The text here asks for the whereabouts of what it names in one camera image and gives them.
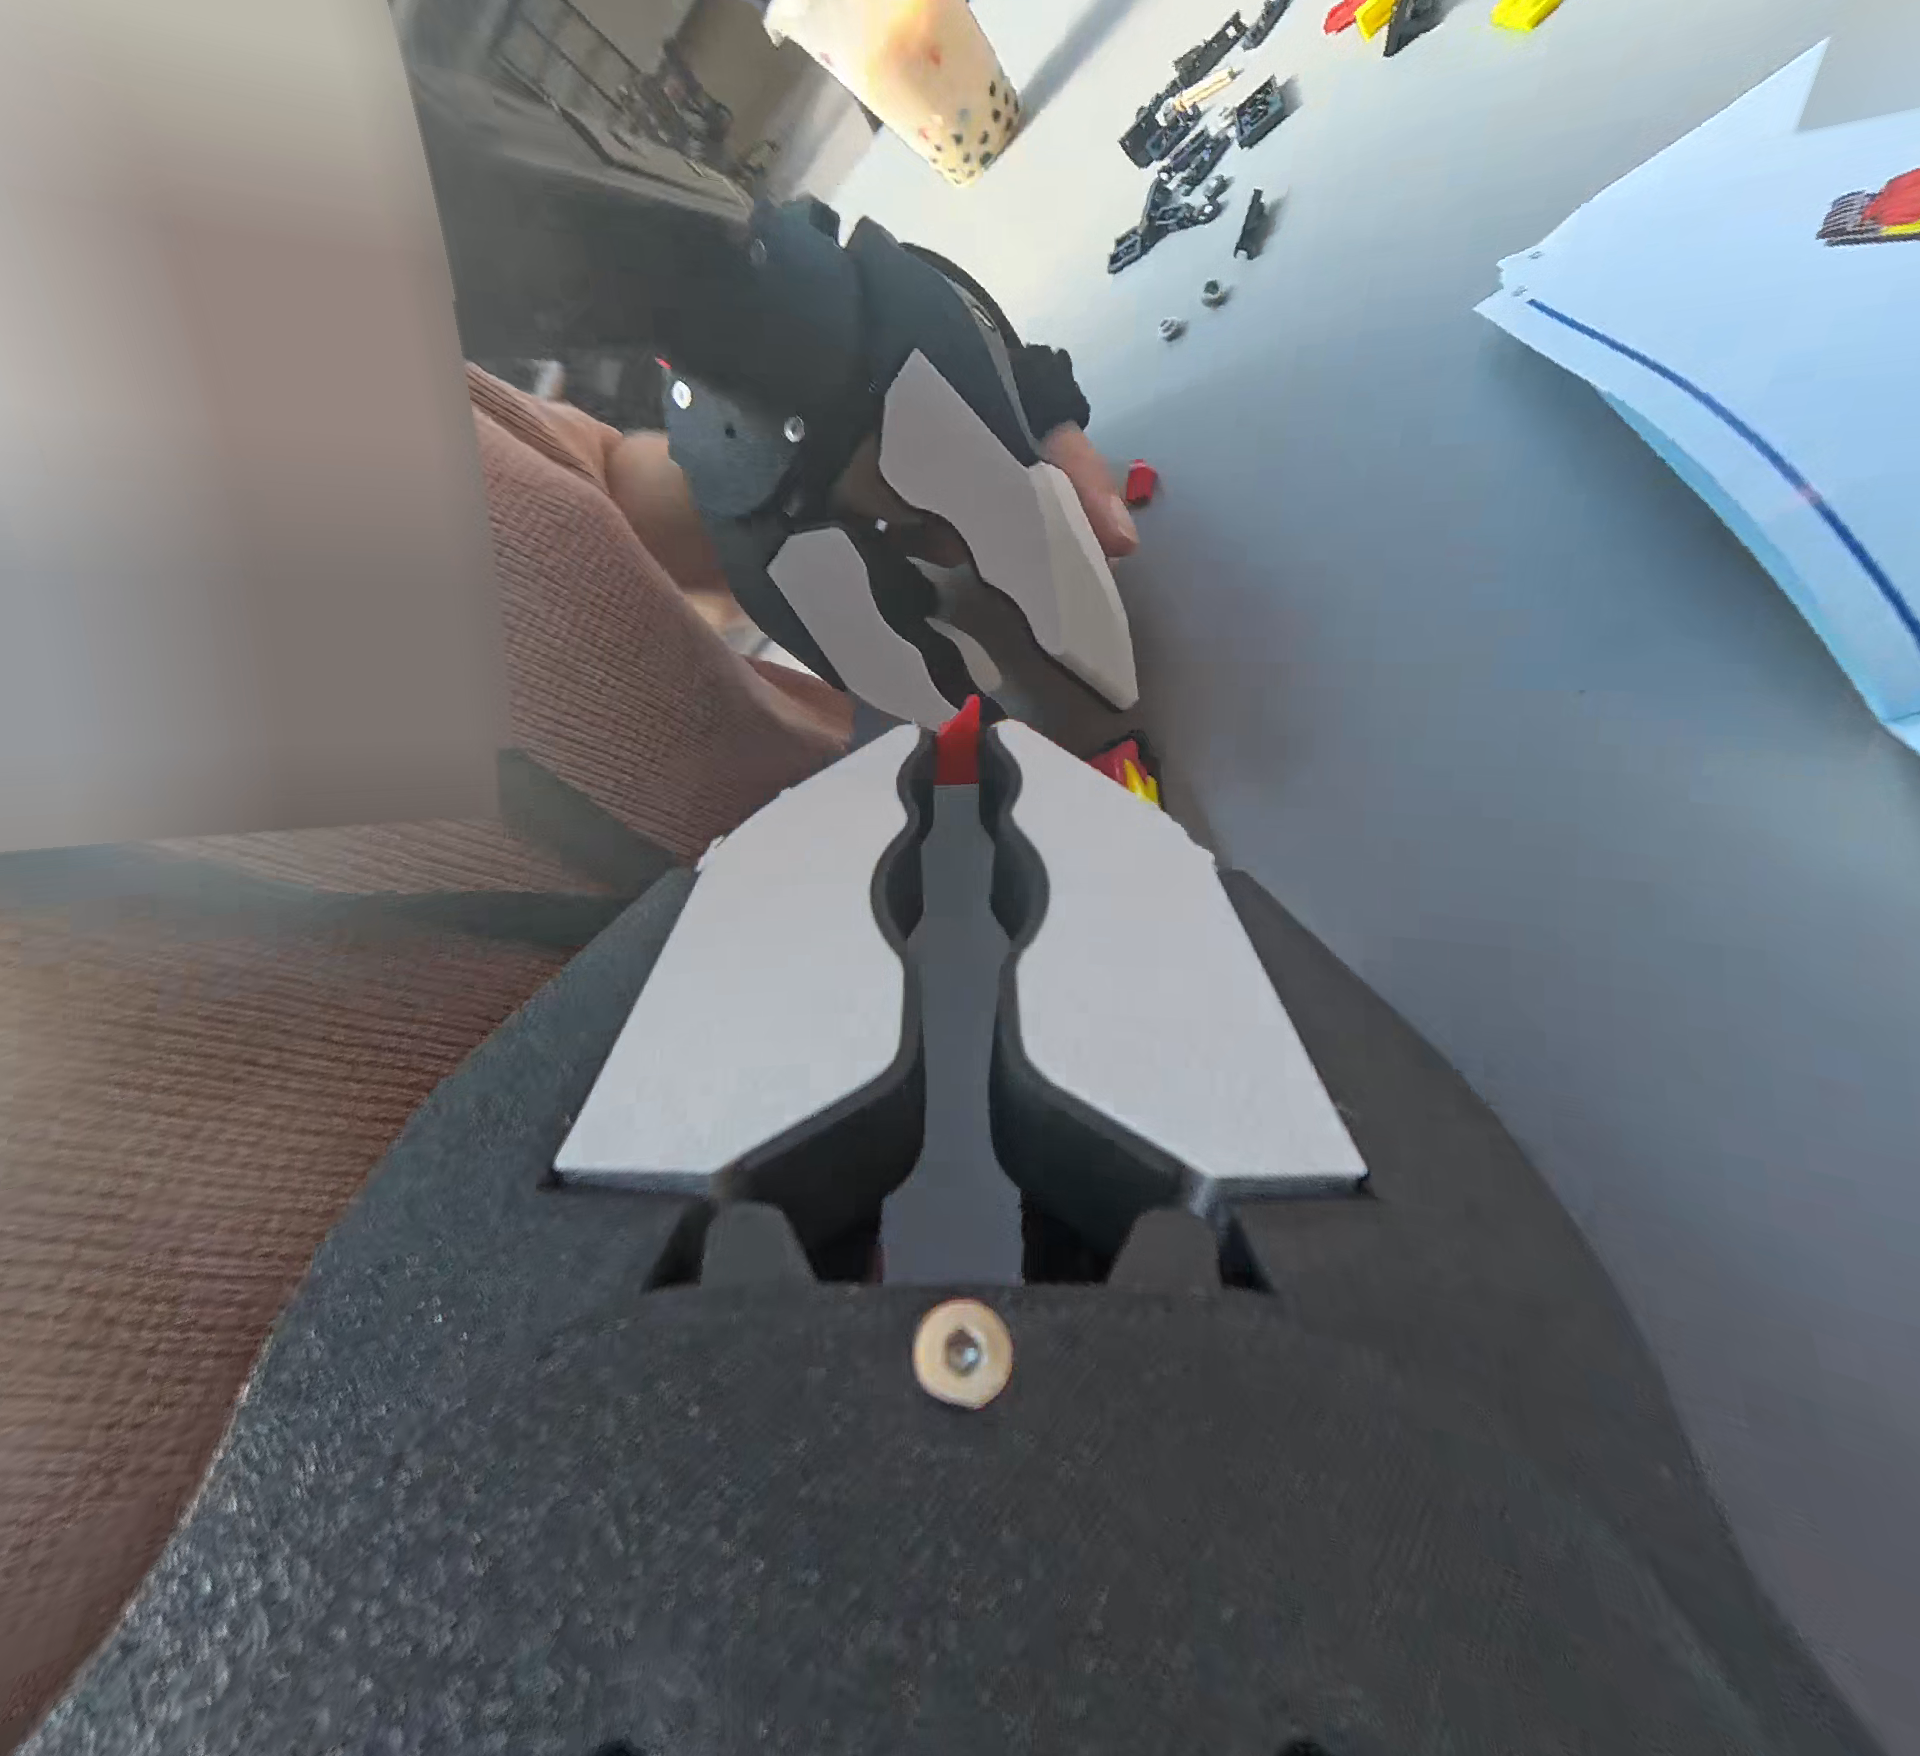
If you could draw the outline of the open blue instruction booklet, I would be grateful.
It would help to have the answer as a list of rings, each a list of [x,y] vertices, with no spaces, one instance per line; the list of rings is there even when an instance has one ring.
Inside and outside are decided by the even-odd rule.
[[[1917,746],[1915,110],[1803,125],[1827,43],[1500,261],[1584,382]]]

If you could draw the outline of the person's left forearm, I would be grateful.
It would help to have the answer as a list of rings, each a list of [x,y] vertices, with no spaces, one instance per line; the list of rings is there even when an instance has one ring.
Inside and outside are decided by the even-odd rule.
[[[493,521],[511,749],[676,862],[850,749],[850,698],[740,653],[659,432],[465,366]]]

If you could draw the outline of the person's torso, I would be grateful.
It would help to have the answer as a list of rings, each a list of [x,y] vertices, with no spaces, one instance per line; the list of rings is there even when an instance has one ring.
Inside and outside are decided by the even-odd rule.
[[[597,813],[3,858],[3,1752],[117,1624],[405,1119],[672,867]]]

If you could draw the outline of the grey desk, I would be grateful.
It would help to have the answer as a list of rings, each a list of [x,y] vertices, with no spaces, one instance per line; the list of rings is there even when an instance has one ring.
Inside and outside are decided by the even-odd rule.
[[[1007,169],[847,217],[1063,345],[1161,477],[1124,568],[1187,810],[1463,1072],[1650,1338],[1735,1528],[1915,1752],[1915,755],[1500,261],[1843,0],[979,0]]]

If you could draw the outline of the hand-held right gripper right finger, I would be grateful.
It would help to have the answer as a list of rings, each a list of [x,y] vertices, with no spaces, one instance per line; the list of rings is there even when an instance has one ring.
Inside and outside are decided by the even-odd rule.
[[[1221,871],[1179,822],[1021,723],[979,739],[1007,936],[988,1122],[1036,1207],[1343,1198],[1369,1167]]]

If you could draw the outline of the person's left hand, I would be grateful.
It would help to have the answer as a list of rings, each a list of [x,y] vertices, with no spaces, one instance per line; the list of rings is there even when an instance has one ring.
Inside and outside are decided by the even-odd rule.
[[[1041,447],[1044,459],[1069,480],[1069,489],[1076,497],[1104,554],[1111,563],[1133,556],[1140,549],[1140,535],[1124,497],[1124,483],[1086,434],[1073,423],[1060,423],[1044,434]]]

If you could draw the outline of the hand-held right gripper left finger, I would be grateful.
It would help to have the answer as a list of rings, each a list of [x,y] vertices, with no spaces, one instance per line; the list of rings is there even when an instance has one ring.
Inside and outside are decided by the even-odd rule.
[[[701,858],[552,1172],[726,1199],[798,1167],[899,1089],[933,737],[899,727],[758,809]]]

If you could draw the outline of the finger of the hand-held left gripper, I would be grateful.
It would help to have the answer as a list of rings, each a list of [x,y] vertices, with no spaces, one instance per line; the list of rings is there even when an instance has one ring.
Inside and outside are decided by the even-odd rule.
[[[1060,469],[1007,447],[922,352],[887,392],[877,459],[904,505],[955,535],[965,566],[1052,666],[1114,709],[1138,703],[1130,617]]]
[[[943,727],[957,716],[922,650],[883,617],[845,529],[789,537],[769,578],[854,698],[914,727]]]

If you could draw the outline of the bubble tea plastic cup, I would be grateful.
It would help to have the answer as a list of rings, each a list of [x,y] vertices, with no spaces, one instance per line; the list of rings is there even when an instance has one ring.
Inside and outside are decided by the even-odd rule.
[[[1021,131],[1021,94],[967,0],[770,0],[765,29],[955,188],[983,180]]]

